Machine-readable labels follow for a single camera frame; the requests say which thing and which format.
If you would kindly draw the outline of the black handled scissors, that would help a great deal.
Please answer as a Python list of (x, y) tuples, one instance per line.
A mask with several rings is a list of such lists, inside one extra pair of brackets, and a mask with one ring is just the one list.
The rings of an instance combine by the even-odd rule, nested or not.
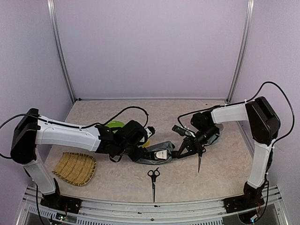
[(198, 173), (200, 172), (200, 168), (201, 168), (201, 160), (202, 160), (202, 156), (203, 156), (203, 153), (205, 151), (200, 151), (198, 152)]
[(151, 178), (152, 183), (152, 200), (155, 202), (156, 196), (156, 179), (160, 175), (159, 168), (157, 167), (155, 170), (149, 170), (147, 175)]

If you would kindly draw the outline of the grey zipper pouch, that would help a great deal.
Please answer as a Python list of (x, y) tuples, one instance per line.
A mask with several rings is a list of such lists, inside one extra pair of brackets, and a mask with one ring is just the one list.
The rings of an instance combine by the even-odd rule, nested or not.
[(161, 165), (173, 160), (175, 146), (171, 141), (161, 142), (146, 148), (147, 152), (136, 161), (139, 164)]

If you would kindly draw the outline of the silver black hair clipper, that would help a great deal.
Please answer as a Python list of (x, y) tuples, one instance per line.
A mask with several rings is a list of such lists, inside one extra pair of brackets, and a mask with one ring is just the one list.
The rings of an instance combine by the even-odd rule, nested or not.
[(147, 152), (143, 158), (153, 161), (167, 160), (169, 158), (169, 153), (167, 150)]

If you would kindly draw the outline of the black handled scissors front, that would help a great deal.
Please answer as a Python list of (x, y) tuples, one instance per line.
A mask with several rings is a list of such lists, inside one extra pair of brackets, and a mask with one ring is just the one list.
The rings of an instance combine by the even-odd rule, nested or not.
[(151, 178), (152, 183), (152, 200), (155, 202), (156, 196), (156, 179), (160, 175), (159, 168), (157, 167), (155, 170), (149, 170), (147, 175)]

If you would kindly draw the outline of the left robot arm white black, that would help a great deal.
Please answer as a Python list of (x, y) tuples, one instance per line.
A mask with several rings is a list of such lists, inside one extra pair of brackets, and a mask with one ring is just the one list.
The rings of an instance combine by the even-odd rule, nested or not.
[(8, 159), (23, 166), (39, 188), (43, 198), (57, 209), (65, 205), (66, 199), (61, 195), (57, 181), (50, 177), (41, 161), (37, 146), (75, 147), (107, 154), (115, 163), (123, 156), (128, 156), (136, 162), (147, 152), (142, 145), (155, 133), (154, 127), (141, 125), (135, 120), (130, 120), (123, 127), (113, 128), (99, 122), (87, 126), (65, 123), (40, 115), (36, 108), (9, 118), (1, 126), (18, 117), (21, 120), (14, 129)]

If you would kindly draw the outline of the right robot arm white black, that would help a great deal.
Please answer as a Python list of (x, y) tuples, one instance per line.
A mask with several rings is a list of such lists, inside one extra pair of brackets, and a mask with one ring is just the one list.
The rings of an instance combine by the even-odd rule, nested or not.
[(197, 129), (197, 132), (182, 124), (172, 128), (184, 138), (176, 158), (197, 154), (201, 159), (203, 153), (206, 152), (208, 140), (220, 134), (218, 124), (233, 121), (249, 123), (255, 150), (251, 172), (244, 186), (244, 194), (240, 197), (240, 204), (244, 208), (250, 208), (258, 198), (261, 198), (262, 189), (267, 182), (267, 172), (271, 165), (275, 143), (289, 135), (286, 133), (281, 137), (278, 136), (281, 122), (274, 109), (265, 97), (254, 95), (243, 102), (215, 105), (190, 114), (192, 115), (190, 123)]

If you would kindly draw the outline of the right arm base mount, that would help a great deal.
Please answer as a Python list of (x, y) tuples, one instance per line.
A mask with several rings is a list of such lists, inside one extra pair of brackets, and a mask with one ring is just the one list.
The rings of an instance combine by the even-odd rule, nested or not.
[(266, 182), (264, 182), (260, 187), (254, 188), (246, 182), (242, 195), (224, 199), (226, 213), (233, 213), (258, 207), (259, 205), (264, 205), (262, 190), (265, 187), (265, 184)]

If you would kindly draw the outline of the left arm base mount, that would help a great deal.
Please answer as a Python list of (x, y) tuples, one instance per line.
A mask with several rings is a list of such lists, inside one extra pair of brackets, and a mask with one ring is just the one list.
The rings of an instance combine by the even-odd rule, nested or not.
[(42, 194), (40, 204), (51, 209), (64, 211), (66, 213), (78, 214), (82, 200), (75, 197), (69, 197), (60, 193), (60, 188), (56, 179), (54, 179), (55, 192), (50, 195)]

